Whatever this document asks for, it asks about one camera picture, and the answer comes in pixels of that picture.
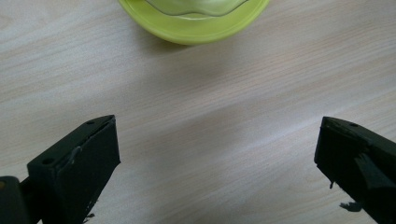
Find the clear plastic lid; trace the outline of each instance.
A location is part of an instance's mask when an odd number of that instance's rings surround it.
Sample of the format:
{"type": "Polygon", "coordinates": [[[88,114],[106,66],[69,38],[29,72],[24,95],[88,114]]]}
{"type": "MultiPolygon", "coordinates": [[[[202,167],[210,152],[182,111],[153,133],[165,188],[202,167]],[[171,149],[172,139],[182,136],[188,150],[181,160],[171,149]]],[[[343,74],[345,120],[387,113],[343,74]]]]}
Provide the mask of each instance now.
{"type": "Polygon", "coordinates": [[[146,0],[161,13],[181,16],[191,13],[220,17],[229,14],[248,0],[146,0]]]}

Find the table surface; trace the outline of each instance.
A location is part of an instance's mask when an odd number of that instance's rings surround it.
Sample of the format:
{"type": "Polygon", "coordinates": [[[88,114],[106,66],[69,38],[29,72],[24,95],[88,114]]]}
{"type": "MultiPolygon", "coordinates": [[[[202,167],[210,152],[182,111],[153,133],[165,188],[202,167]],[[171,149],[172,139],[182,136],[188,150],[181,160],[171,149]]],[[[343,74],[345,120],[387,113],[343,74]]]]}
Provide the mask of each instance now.
{"type": "Polygon", "coordinates": [[[273,0],[186,47],[116,0],[0,3],[0,175],[117,117],[122,164],[88,223],[373,223],[313,162],[323,116],[396,140],[396,3],[273,0]]]}

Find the light wood grain surface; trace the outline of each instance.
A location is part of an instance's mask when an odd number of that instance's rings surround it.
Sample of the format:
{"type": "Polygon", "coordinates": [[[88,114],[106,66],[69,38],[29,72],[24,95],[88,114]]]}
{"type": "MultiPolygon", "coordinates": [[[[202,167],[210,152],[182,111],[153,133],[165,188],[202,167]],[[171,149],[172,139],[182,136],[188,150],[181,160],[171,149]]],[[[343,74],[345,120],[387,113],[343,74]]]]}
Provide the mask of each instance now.
{"type": "Polygon", "coordinates": [[[88,223],[374,223],[313,162],[323,116],[396,141],[396,2],[273,0],[167,43],[116,0],[0,1],[0,175],[115,114],[122,164],[88,223]]]}

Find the wooden table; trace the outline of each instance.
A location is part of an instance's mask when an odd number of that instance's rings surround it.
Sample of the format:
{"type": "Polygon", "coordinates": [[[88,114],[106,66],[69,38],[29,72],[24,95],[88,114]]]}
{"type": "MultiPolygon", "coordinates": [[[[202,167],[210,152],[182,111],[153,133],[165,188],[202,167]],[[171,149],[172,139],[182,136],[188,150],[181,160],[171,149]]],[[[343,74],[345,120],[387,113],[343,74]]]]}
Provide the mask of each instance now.
{"type": "Polygon", "coordinates": [[[396,141],[396,3],[273,0],[195,47],[117,1],[0,2],[0,175],[115,114],[122,164],[88,223],[373,223],[313,162],[323,116],[396,141]]]}

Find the lime green bowl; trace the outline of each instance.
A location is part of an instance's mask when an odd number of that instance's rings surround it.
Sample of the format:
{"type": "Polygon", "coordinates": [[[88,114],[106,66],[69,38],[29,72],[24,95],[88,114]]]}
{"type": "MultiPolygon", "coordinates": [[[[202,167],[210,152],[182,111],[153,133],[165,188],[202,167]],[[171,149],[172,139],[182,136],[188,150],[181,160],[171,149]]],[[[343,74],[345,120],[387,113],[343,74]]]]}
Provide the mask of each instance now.
{"type": "Polygon", "coordinates": [[[181,45],[215,42],[243,30],[265,9],[269,0],[248,0],[232,12],[219,16],[191,13],[169,16],[146,0],[120,0],[139,25],[164,40],[181,45]]]}

